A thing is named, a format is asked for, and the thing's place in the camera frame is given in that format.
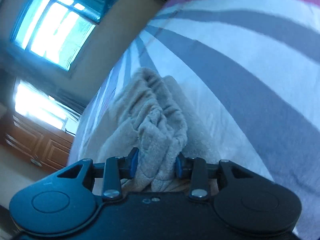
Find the beige fleece pants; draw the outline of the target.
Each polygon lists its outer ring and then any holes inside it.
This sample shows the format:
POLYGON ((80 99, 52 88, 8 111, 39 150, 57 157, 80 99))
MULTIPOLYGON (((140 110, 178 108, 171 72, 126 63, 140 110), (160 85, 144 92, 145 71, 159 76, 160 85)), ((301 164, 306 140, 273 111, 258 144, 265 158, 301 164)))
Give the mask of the beige fleece pants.
POLYGON ((112 101, 88 151, 103 162, 124 157, 135 147, 139 149, 138 167, 133 179, 121 180, 124 192, 185 190, 188 183, 174 177, 180 153, 213 164, 220 157, 177 82, 148 68, 137 70, 112 101))

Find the striped grey pink bedsheet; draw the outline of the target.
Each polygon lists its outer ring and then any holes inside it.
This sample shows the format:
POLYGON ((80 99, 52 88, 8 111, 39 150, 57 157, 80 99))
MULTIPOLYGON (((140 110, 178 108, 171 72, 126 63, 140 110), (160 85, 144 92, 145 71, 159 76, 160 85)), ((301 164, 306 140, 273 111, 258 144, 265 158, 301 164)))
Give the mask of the striped grey pink bedsheet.
POLYGON ((220 158, 296 193, 298 235, 319 239, 319 0, 170 0, 85 109, 69 163, 141 67, 176 80, 220 158))

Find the brown wooden door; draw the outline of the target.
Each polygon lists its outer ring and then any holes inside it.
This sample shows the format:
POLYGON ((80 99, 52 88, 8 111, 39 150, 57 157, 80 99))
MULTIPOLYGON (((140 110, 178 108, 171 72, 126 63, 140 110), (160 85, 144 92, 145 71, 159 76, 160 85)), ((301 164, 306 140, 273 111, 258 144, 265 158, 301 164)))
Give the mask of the brown wooden door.
POLYGON ((74 136, 45 122, 8 111, 1 117, 1 145, 11 154, 54 173, 67 166, 74 136))

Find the bright balcony window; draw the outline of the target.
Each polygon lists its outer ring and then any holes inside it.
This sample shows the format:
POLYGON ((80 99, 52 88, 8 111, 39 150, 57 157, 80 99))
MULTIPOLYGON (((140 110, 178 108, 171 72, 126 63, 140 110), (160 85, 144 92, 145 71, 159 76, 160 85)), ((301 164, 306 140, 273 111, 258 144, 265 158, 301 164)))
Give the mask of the bright balcony window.
POLYGON ((14 108, 17 113, 34 121, 45 122, 75 136, 80 114, 36 89, 31 84, 18 80, 14 91, 14 108))

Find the window with teal blinds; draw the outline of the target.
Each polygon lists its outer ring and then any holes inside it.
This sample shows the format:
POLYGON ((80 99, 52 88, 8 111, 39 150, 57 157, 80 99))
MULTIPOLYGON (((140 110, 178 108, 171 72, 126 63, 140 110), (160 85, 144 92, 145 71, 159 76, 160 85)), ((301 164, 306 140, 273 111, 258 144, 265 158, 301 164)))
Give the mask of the window with teal blinds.
POLYGON ((117 0, 28 0, 11 40, 69 71, 94 28, 117 0))

